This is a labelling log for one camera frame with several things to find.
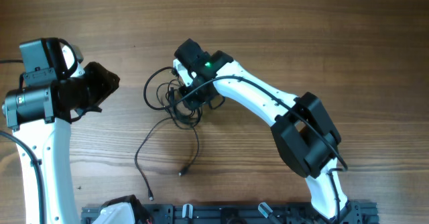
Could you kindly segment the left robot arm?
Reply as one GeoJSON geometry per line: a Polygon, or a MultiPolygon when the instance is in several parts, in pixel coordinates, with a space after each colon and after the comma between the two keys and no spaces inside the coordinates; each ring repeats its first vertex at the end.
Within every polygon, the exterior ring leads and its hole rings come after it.
{"type": "Polygon", "coordinates": [[[98,62],[85,67],[76,46],[62,38],[19,45],[25,71],[1,106],[19,152],[27,223],[80,223],[70,169],[71,125],[119,87],[98,62]]]}

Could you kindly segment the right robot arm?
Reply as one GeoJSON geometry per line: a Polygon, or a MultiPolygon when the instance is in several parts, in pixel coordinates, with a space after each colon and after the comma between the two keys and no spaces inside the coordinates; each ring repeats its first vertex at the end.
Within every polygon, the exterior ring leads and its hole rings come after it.
{"type": "Polygon", "coordinates": [[[341,221],[348,198],[339,183],[341,136],[321,100],[270,86],[246,71],[232,56],[205,52],[188,39],[174,53],[174,69],[184,81],[182,102],[189,109],[215,96],[232,99],[268,124],[280,158],[305,179],[311,205],[327,221],[341,221]]]}

